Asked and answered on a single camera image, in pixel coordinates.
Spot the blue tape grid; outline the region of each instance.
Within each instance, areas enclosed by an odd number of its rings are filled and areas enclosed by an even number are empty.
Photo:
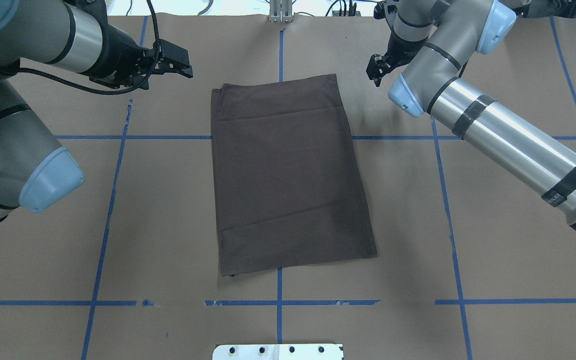
[[[140,45],[144,42],[146,34],[146,26],[148,17],[144,17]],[[563,56],[562,46],[558,37],[554,19],[550,18],[550,25],[553,33],[553,38],[557,48],[557,53],[562,65],[564,76],[566,77],[571,96],[573,98],[574,106],[576,107],[576,91],[566,61]],[[279,32],[279,81],[284,80],[284,30]],[[86,327],[86,335],[84,338],[84,345],[82,349],[82,360],[87,358],[87,351],[90,343],[90,336],[92,333],[92,325],[94,322],[94,314],[97,306],[116,306],[116,307],[131,307],[131,306],[154,306],[151,301],[143,300],[98,300],[99,284],[101,282],[101,274],[106,254],[106,246],[108,244],[108,235],[110,233],[110,220],[115,205],[115,197],[117,194],[117,180],[121,169],[122,158],[126,146],[126,140],[210,140],[210,135],[128,135],[128,126],[130,125],[130,116],[132,110],[132,102],[128,105],[126,114],[126,123],[123,128],[122,135],[59,135],[57,139],[62,140],[121,140],[119,147],[119,155],[117,165],[114,173],[114,180],[112,184],[112,192],[110,195],[110,204],[103,232],[102,247],[99,255],[99,262],[97,272],[94,280],[93,296],[91,300],[0,300],[0,306],[89,306],[90,312],[88,323]],[[471,351],[470,336],[468,330],[466,306],[477,305],[564,305],[576,304],[576,298],[492,298],[492,299],[477,299],[465,298],[462,290],[461,275],[459,271],[459,263],[457,256],[457,247],[455,246],[455,235],[453,232],[453,224],[450,214],[450,203],[448,201],[448,190],[446,189],[446,181],[444,178],[444,169],[441,159],[441,141],[457,141],[458,137],[455,136],[440,136],[437,133],[436,121],[432,119],[432,136],[353,136],[355,141],[434,141],[435,151],[437,156],[437,164],[439,170],[439,180],[441,182],[441,190],[443,195],[444,207],[446,217],[448,219],[448,228],[450,230],[450,243],[452,246],[452,259],[455,272],[455,283],[457,286],[458,299],[437,299],[434,304],[437,306],[459,306],[461,313],[462,329],[464,333],[464,341],[466,345],[466,356],[468,360],[473,358]],[[558,141],[576,141],[576,136],[554,136]],[[283,306],[372,306],[379,303],[379,300],[284,300],[283,299],[283,270],[277,269],[277,299],[276,300],[206,300],[205,305],[210,307],[215,306],[276,306],[277,308],[277,340],[281,344],[282,339],[282,307]]]

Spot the black cable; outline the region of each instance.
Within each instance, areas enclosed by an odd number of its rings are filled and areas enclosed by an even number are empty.
[[[215,2],[215,0],[208,0],[208,6],[206,6],[205,9],[199,11],[197,16],[202,16],[203,14],[206,14],[208,12],[208,10],[210,10],[210,8],[213,6],[214,2]]]
[[[463,63],[463,66],[461,67],[461,71],[459,72],[459,77],[461,78],[462,75],[464,75],[464,70],[466,70],[466,65],[468,65],[468,61]]]
[[[130,13],[132,9],[133,9],[133,0],[130,0],[130,7],[128,7],[128,11],[126,11],[126,16],[128,16],[128,13]]]
[[[146,2],[148,3],[148,8],[150,9],[150,15],[152,16],[152,27],[153,27],[153,30],[155,33],[155,55],[152,59],[152,64],[150,65],[150,68],[146,72],[146,75],[137,85],[133,85],[127,89],[107,91],[107,90],[89,88],[87,86],[83,86],[83,85],[77,84],[75,82],[71,82],[71,81],[68,81],[66,79],[62,79],[61,77],[58,77],[58,76],[52,75],[50,73],[34,69],[34,68],[25,68],[25,67],[19,68],[19,73],[26,73],[26,74],[43,76],[46,79],[50,79],[50,80],[53,80],[55,82],[58,82],[58,83],[61,83],[64,85],[68,85],[69,87],[79,89],[80,91],[90,92],[92,94],[97,94],[97,95],[121,95],[121,94],[127,94],[129,92],[133,92],[133,91],[139,89],[143,84],[145,84],[148,81],[148,79],[151,77],[151,75],[153,75],[153,71],[155,71],[155,68],[157,67],[157,61],[160,58],[160,53],[162,52],[162,49],[161,49],[162,48],[162,42],[160,41],[160,30],[159,30],[159,25],[157,23],[157,15],[155,14],[155,8],[153,7],[153,3],[151,2],[151,0],[146,0]]]
[[[330,14],[330,10],[332,10],[332,7],[334,7],[335,4],[337,4],[338,2],[339,0],[334,0],[334,2],[330,4],[330,7],[328,8],[328,11],[326,11],[326,14],[324,16],[328,16],[328,14]]]

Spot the black cloth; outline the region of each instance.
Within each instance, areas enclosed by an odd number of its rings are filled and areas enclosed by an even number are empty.
[[[221,275],[374,258],[337,76],[212,91]]]

